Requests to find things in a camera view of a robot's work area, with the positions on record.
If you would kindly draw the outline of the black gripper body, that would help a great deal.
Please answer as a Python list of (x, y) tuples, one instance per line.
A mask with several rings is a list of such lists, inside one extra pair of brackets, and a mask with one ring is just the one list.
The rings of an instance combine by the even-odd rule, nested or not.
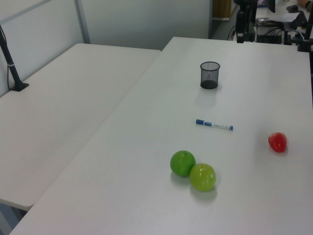
[(236, 5), (239, 5), (241, 12), (246, 12), (257, 6), (257, 0), (234, 0)]

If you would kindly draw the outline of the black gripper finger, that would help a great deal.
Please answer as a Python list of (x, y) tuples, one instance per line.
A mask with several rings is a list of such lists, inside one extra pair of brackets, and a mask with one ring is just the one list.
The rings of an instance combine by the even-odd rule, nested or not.
[(253, 42), (253, 24), (251, 23), (251, 13), (249, 9), (246, 11), (245, 40)]
[(243, 11), (237, 12), (235, 31), (237, 43), (242, 44), (245, 41), (245, 12)]

